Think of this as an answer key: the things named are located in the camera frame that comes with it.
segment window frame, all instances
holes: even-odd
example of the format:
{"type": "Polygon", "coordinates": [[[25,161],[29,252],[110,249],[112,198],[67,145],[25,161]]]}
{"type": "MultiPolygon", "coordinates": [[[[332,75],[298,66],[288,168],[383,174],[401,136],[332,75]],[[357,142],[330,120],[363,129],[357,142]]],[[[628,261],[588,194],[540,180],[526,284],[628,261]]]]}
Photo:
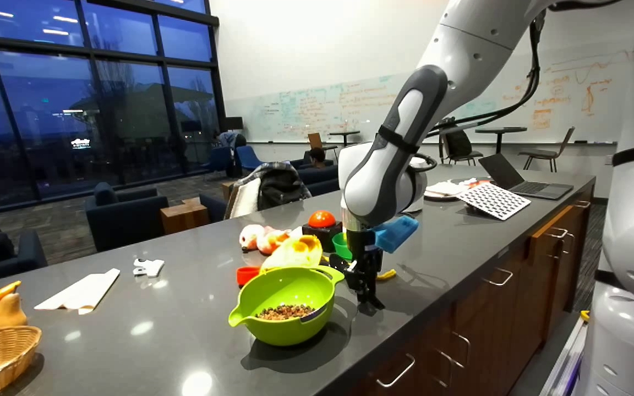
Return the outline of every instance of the window frame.
{"type": "MultiPolygon", "coordinates": [[[[67,43],[47,43],[47,41],[26,41],[26,39],[13,39],[13,37],[0,37],[0,50],[13,50],[13,52],[40,52],[40,55],[77,55],[77,57],[88,57],[90,61],[90,70],[92,70],[92,86],[102,88],[102,79],[99,79],[99,69],[98,61],[109,60],[109,61],[144,61],[144,63],[159,63],[160,66],[160,76],[163,76],[163,86],[166,86],[166,107],[168,107],[168,120],[169,120],[169,134],[175,140],[181,139],[181,128],[177,124],[177,115],[175,115],[175,101],[172,101],[172,86],[169,86],[169,75],[168,69],[172,66],[181,66],[181,69],[197,69],[197,70],[208,70],[211,75],[211,88],[214,88],[214,97],[215,97],[215,117],[221,120],[221,128],[224,124],[224,97],[222,97],[222,83],[221,83],[221,66],[218,66],[218,52],[215,52],[215,29],[221,26],[221,20],[211,16],[210,3],[208,3],[208,16],[204,13],[194,13],[188,8],[175,8],[175,6],[166,6],[166,4],[156,4],[156,3],[144,3],[136,4],[135,0],[72,0],[77,16],[79,16],[79,29],[82,29],[82,37],[83,43],[82,47],[67,47],[67,43]],[[90,41],[90,30],[87,25],[87,8],[83,3],[90,4],[102,4],[102,6],[112,6],[112,8],[126,8],[126,10],[136,10],[136,13],[145,13],[152,17],[152,29],[156,36],[156,47],[159,52],[156,55],[144,55],[144,52],[123,52],[123,50],[106,50],[106,48],[94,48],[90,41]],[[160,25],[159,17],[168,16],[168,17],[178,17],[178,20],[188,20],[188,21],[197,21],[197,25],[208,25],[210,30],[210,50],[211,50],[211,60],[210,61],[197,61],[197,60],[177,60],[177,57],[168,57],[163,50],[163,39],[160,39],[160,25]]],[[[0,95],[5,101],[5,117],[11,124],[16,142],[18,142],[18,152],[26,164],[29,172],[29,180],[30,180],[30,189],[36,194],[36,203],[16,203],[16,204],[6,204],[0,206],[2,208],[19,208],[19,206],[30,206],[30,204],[40,204],[40,203],[56,203],[56,201],[67,201],[67,198],[77,198],[77,196],[87,196],[88,192],[70,192],[70,194],[61,194],[61,196],[43,196],[36,186],[36,175],[30,169],[30,161],[26,157],[25,150],[25,140],[22,140],[22,131],[16,124],[16,115],[0,75],[0,95]]],[[[178,175],[163,175],[163,178],[150,178],[144,182],[126,182],[123,175],[116,174],[116,182],[118,186],[138,186],[138,185],[150,185],[150,182],[160,182],[160,180],[175,180],[175,178],[185,178],[192,174],[202,174],[197,168],[188,168],[181,145],[177,145],[177,161],[181,164],[181,174],[178,175]]]]}

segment cable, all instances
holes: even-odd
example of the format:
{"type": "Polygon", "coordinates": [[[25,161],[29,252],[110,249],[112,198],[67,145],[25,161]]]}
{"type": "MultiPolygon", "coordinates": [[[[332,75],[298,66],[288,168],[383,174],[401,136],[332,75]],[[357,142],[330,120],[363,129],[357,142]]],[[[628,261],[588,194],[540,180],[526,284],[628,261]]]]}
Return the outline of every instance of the cable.
{"type": "Polygon", "coordinates": [[[607,3],[558,3],[558,4],[550,4],[548,8],[554,10],[554,13],[562,13],[562,10],[576,10],[576,8],[598,8],[598,6],[610,6],[610,4],[617,4],[622,0],[607,0],[607,3]]]}
{"type": "Polygon", "coordinates": [[[443,134],[443,129],[450,128],[460,128],[462,124],[472,124],[473,128],[477,125],[487,125],[493,124],[496,118],[503,118],[511,112],[516,112],[519,105],[524,105],[540,88],[540,52],[538,52],[538,43],[540,43],[540,36],[541,36],[541,25],[544,25],[544,13],[538,16],[538,20],[530,25],[529,29],[529,37],[530,37],[530,50],[532,50],[532,66],[529,70],[529,88],[526,92],[519,97],[518,104],[493,109],[493,112],[483,112],[483,115],[473,115],[473,117],[465,117],[465,118],[445,118],[439,125],[432,128],[432,131],[426,134],[427,136],[439,136],[443,134]]]}

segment cabinet door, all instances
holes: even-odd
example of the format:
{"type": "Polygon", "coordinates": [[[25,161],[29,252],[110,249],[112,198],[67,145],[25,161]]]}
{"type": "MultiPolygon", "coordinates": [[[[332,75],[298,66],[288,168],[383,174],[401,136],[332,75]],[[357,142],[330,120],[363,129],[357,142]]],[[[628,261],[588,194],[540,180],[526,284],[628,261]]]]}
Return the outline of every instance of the cabinet door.
{"type": "Polygon", "coordinates": [[[511,345],[511,369],[522,372],[530,357],[540,350],[546,335],[546,310],[548,310],[548,295],[552,285],[552,267],[546,258],[554,251],[554,240],[538,240],[535,244],[529,241],[526,249],[519,249],[513,260],[519,261],[518,270],[518,291],[513,303],[513,333],[516,338],[511,345]]]}
{"type": "Polygon", "coordinates": [[[450,360],[439,355],[450,327],[450,314],[433,317],[407,330],[399,345],[387,345],[371,359],[363,379],[349,393],[446,393],[450,360]]]}
{"type": "Polygon", "coordinates": [[[580,198],[576,203],[568,204],[568,215],[560,222],[563,235],[563,260],[568,261],[568,279],[566,279],[566,295],[563,295],[563,310],[572,310],[576,300],[576,284],[583,261],[583,244],[585,244],[585,231],[588,231],[588,218],[591,218],[591,201],[580,198]]]}
{"type": "Polygon", "coordinates": [[[548,267],[552,270],[550,284],[546,285],[546,325],[544,338],[552,333],[563,314],[563,300],[571,288],[572,261],[568,260],[568,228],[572,206],[566,204],[554,213],[541,228],[530,235],[530,260],[535,267],[548,267]]]}
{"type": "Polygon", "coordinates": [[[480,285],[456,306],[450,357],[460,363],[452,377],[452,393],[504,393],[511,382],[511,303],[516,267],[503,261],[480,274],[480,285]]]}

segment table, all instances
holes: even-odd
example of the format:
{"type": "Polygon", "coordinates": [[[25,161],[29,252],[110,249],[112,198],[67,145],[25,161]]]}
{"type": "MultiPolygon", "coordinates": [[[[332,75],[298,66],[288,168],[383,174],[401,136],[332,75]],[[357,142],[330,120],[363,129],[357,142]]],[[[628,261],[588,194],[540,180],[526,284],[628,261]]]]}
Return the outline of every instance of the table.
{"type": "Polygon", "coordinates": [[[166,233],[178,233],[210,222],[210,212],[201,198],[183,201],[183,204],[163,206],[160,222],[166,233]]]}
{"type": "Polygon", "coordinates": [[[341,136],[341,142],[343,148],[349,145],[349,139],[351,136],[360,136],[361,131],[360,129],[335,129],[335,131],[328,131],[330,136],[341,136]]]}
{"type": "Polygon", "coordinates": [[[480,128],[475,129],[477,134],[496,134],[496,153],[500,153],[500,145],[503,145],[503,134],[518,134],[518,131],[526,131],[529,128],[522,125],[508,125],[508,128],[480,128]]]}
{"type": "MultiPolygon", "coordinates": [[[[430,180],[465,174],[439,168],[430,172],[430,180]]],[[[568,182],[575,192],[593,182],[591,175],[566,174],[526,174],[526,178],[568,182]]],[[[497,222],[470,213],[462,203],[426,203],[418,213],[420,228],[383,260],[383,267],[399,268],[397,279],[378,284],[378,297],[387,308],[376,317],[361,314],[357,297],[341,284],[335,317],[323,335],[288,350],[260,345],[244,327],[226,325],[237,295],[236,267],[263,260],[260,252],[243,252],[237,235],[253,222],[292,228],[314,208],[341,213],[339,194],[2,278],[0,285],[22,279],[22,308],[29,321],[44,330],[40,363],[11,392],[330,393],[335,381],[351,377],[354,365],[367,360],[405,325],[466,292],[477,270],[493,268],[508,247],[519,247],[526,233],[563,204],[563,201],[532,201],[511,220],[497,222]],[[133,278],[136,251],[166,260],[159,279],[133,278]],[[121,274],[92,314],[34,310],[83,274],[109,268],[118,268],[121,274]]]]}

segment wooden cabinet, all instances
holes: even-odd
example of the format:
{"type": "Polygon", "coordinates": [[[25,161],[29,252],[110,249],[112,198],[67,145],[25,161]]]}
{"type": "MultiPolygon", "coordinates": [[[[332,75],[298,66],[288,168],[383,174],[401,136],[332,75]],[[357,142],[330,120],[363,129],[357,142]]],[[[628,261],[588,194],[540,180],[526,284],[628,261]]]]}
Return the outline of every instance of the wooden cabinet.
{"type": "Polygon", "coordinates": [[[575,300],[593,186],[361,365],[345,393],[504,396],[575,300]]]}
{"type": "Polygon", "coordinates": [[[360,368],[360,381],[338,393],[443,393],[454,372],[452,359],[440,355],[446,336],[450,312],[411,325],[405,336],[378,347],[367,365],[360,368]]]}
{"type": "Polygon", "coordinates": [[[544,336],[552,333],[563,310],[575,303],[588,212],[591,201],[572,201],[530,235],[530,267],[550,270],[546,273],[550,279],[546,285],[544,336]]]}

